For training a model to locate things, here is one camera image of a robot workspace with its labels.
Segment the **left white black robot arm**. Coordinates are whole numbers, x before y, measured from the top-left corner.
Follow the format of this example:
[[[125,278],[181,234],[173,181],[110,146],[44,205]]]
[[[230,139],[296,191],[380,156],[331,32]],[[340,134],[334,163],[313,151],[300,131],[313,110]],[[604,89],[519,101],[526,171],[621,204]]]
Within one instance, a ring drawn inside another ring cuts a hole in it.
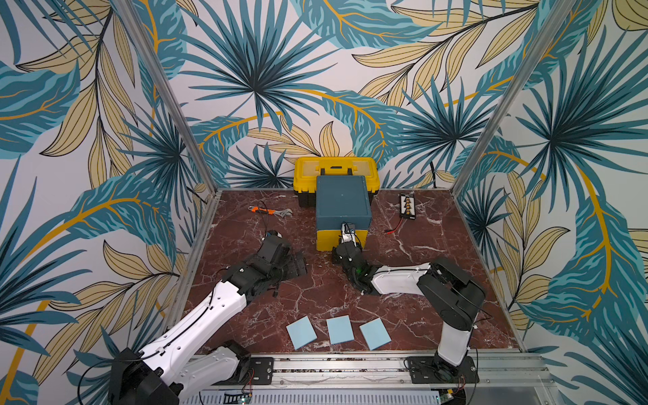
[[[257,252],[226,269],[211,293],[174,327],[141,349],[124,349],[111,366],[111,404],[178,404],[216,383],[249,381],[251,355],[234,341],[194,354],[253,300],[307,273],[302,252],[268,233]]]

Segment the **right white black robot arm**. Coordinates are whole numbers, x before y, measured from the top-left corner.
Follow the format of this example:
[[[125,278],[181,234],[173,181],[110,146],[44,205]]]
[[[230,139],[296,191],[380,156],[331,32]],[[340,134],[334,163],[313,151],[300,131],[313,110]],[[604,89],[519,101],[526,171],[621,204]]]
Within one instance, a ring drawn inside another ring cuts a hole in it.
[[[482,285],[449,258],[401,267],[371,265],[351,241],[332,249],[332,262],[341,266],[349,282],[366,295],[421,295],[443,322],[435,352],[435,368],[459,371],[483,308]]]

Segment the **teal yellow drawer cabinet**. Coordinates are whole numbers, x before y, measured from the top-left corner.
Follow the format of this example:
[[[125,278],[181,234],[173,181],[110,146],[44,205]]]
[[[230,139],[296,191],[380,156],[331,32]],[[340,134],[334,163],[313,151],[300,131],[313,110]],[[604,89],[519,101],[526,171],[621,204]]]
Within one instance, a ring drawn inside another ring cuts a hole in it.
[[[365,177],[317,177],[316,199],[317,251],[332,251],[338,246],[344,224],[354,231],[354,241],[366,245],[372,212]]]

